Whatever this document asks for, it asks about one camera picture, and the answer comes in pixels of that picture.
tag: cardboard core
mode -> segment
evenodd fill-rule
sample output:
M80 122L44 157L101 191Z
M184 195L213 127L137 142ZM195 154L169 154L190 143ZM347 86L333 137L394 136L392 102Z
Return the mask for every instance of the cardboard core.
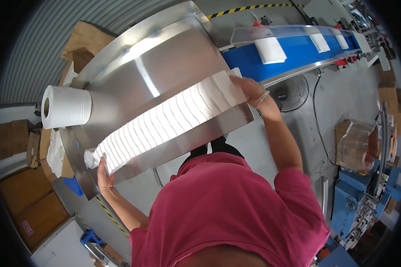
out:
M47 118L49 114L49 98L46 98L46 101L44 101L44 110L43 110L44 116Z

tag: concrete floor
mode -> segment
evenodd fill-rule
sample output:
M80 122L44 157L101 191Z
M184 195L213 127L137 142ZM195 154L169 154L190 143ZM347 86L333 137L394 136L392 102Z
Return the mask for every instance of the concrete floor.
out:
M308 0L296 1L296 4L306 4L308 2ZM207 15L231 8L257 4L256 1L251 0L219 2L198 0L195 3ZM280 0L271 3L289 2ZM273 21L273 25L304 23L300 14L293 7L257 8L254 9L254 13L258 17L267 15ZM234 27L252 25L254 19L249 14L249 11L241 11L211 19L211 22L219 30L220 42L222 42L222 46L225 46L230 40ZM336 71L333 67L327 67L324 72L324 76L318 85L315 102L321 134L331 160L334 161L335 125L344 118L374 121L379 112L377 86L381 79L375 66L369 69L346 72ZM314 191L320 194L320 183L315 183L315 181L321 176L332 179L336 174L336 170L326 160L315 125L311 94L317 77L313 72L305 73L304 76L309 83L309 99L300 109L283 114L283 117L300 147L304 171L310 176ZM255 110L253 110L253 113L256 120L231 132L227 137L227 142L244 155L255 173L263 176L274 186L273 180L278 172L268 149L264 123ZM169 182L171 174L177 173L178 168L187 156L188 154L183 155L157 168L163 184ZM124 261L129 263L129 240L108 217L97 199L94 198L88 201L85 196L75 195L64 185L61 179L56 180L54 186L63 199L66 208L71 213L77 211L86 224L95 229L97 234L121 254L124 257ZM149 215L150 208L160 190L151 170L116 185L116 188L146 215ZM332 200L329 199L328 203L330 210ZM329 218L330 212L327 215L327 221L329 221Z

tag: woman's right hand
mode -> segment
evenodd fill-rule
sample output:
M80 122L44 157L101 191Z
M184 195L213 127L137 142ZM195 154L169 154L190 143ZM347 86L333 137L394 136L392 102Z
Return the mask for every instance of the woman's right hand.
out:
M255 106L257 100L266 91L256 81L251 78L239 78L233 75L230 76L230 80L232 80L234 84L239 85L242 88L245 95L249 97L248 104L250 104L254 108L259 109L263 117L271 120L282 120L280 110L270 95L268 95L261 103L259 103L258 106Z
M101 157L100 164L98 165L98 187L101 193L110 191L115 187L115 174L107 176L105 163L105 158Z

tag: label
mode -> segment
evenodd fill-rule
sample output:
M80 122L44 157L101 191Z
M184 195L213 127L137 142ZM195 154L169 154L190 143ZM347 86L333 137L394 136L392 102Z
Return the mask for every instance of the label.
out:
M396 179L396 184L401 186L401 173L398 174L398 179Z
M22 226L24 227L25 232L27 232L28 236L31 236L33 234L33 230L26 220L22 222Z

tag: blue conveyor belt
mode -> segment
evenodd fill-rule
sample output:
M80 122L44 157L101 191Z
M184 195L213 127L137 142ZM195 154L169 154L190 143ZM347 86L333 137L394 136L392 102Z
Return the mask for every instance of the blue conveyor belt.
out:
M345 37L349 49L342 49L334 35L324 35L330 51L319 53L308 35L279 38L287 59L283 63L263 65L254 44L233 48L222 54L230 69L238 67L242 76L261 82L270 77L311 63L334 58L342 53L359 50L353 35Z

